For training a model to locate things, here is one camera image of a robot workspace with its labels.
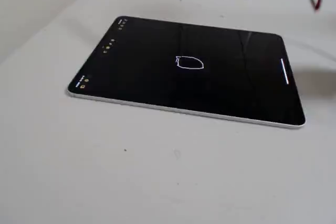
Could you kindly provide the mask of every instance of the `black device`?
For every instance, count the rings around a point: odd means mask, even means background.
[[[119,17],[68,91],[220,119],[305,123],[284,42],[275,34]]]

